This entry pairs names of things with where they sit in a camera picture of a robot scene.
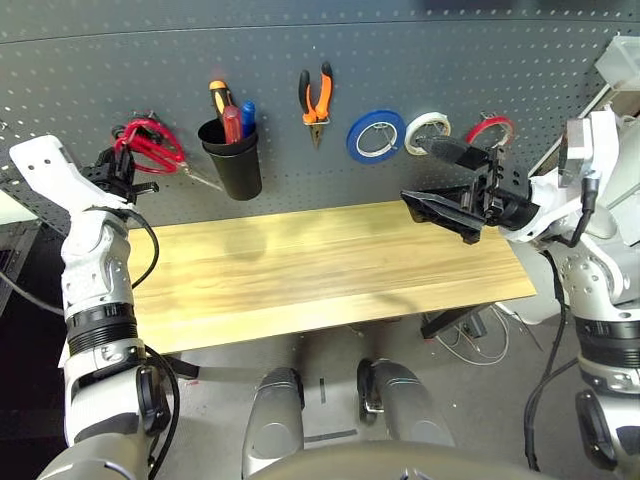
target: gray floor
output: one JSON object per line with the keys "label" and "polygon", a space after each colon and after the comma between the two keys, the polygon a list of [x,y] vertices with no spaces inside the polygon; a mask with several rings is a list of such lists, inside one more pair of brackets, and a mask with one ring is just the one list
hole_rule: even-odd
{"label": "gray floor", "polygon": [[[498,352],[502,330],[490,314],[484,317],[489,335],[479,345],[488,354]],[[159,478],[239,479],[255,386],[276,366],[293,366],[302,374],[305,436],[356,429],[357,435],[337,441],[384,438],[382,418],[373,427],[363,427],[357,420],[355,372],[365,356],[390,358],[412,369],[440,405],[460,448],[526,465],[523,407],[544,367],[557,321],[531,327],[544,352],[518,322],[510,322],[509,353],[489,367],[466,365],[437,342],[423,341],[419,325],[420,318],[411,316],[183,353],[184,360],[203,368],[197,381],[180,381],[180,424]],[[452,341],[454,333],[444,337]],[[464,341],[456,349],[473,354]],[[570,324],[556,365],[575,356],[577,349]],[[321,402],[321,378],[326,403]],[[592,467],[582,452],[573,406],[574,395],[582,388],[574,368],[545,391],[536,421],[540,466],[559,479],[612,479]],[[306,448],[322,443],[308,443]]]}

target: tape roll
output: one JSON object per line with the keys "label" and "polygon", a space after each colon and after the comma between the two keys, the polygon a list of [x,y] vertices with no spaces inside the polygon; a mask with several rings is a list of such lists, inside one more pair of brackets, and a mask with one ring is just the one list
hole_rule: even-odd
{"label": "tape roll", "polygon": [[504,135],[502,136],[502,140],[500,140],[494,146],[495,147],[504,146],[507,143],[511,143],[511,141],[513,140],[516,134],[516,127],[514,126],[511,119],[504,115],[497,115],[494,117],[485,118],[482,122],[480,122],[478,125],[476,125],[471,129],[471,131],[467,134],[467,136],[464,139],[465,142],[473,143],[478,135],[480,135],[482,132],[484,132],[488,128],[491,128],[495,125],[500,125],[503,128]]}
{"label": "tape roll", "polygon": [[[385,135],[385,146],[369,151],[361,147],[361,140],[370,130],[379,130]],[[402,117],[391,110],[374,110],[360,117],[347,134],[347,150],[357,162],[372,165],[383,162],[398,153],[404,139],[406,127]]]}
{"label": "tape roll", "polygon": [[407,126],[407,133],[404,137],[404,148],[407,149],[411,155],[426,155],[427,152],[424,148],[413,145],[411,141],[418,130],[425,125],[437,125],[440,124],[443,127],[441,135],[451,135],[451,124],[447,119],[447,116],[439,112],[424,113],[413,120]]}

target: pen holder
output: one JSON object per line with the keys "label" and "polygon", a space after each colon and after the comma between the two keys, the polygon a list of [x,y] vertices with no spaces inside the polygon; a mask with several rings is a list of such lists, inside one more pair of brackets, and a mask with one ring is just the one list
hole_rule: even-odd
{"label": "pen holder", "polygon": [[202,148],[218,170],[227,194],[234,200],[251,200],[262,191],[258,162],[258,133],[254,131],[237,143],[226,144],[220,120],[211,120],[198,129]]}

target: wooden table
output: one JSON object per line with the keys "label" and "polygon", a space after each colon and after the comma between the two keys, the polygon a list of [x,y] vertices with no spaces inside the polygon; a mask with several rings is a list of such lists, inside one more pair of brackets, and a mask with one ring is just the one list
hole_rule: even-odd
{"label": "wooden table", "polygon": [[[534,295],[497,229],[466,245],[401,202],[155,229],[160,261],[135,290],[138,331],[160,352]],[[131,232],[130,270],[148,265]]]}

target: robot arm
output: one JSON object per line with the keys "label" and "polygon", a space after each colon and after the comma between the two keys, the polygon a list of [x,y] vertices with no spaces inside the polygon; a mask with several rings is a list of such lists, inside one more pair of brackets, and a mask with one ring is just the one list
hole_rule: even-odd
{"label": "robot arm", "polygon": [[[582,377],[576,397],[587,456],[623,478],[640,476],[640,243],[625,241],[600,199],[612,175],[624,176],[635,151],[622,152],[612,111],[570,120],[558,168],[532,177],[512,167],[506,152],[489,152],[448,137],[425,141],[434,156],[479,172],[473,184],[403,191],[416,221],[431,221],[480,239],[484,225],[505,238],[548,250],[576,318]],[[627,218],[627,222],[637,222]]]}
{"label": "robot arm", "polygon": [[10,150],[36,192],[69,211],[62,292],[70,357],[64,364],[69,448],[42,479],[146,479],[151,450],[171,412],[158,368],[138,338],[126,220],[139,193],[128,149],[102,153],[83,171],[60,141],[38,137]]}

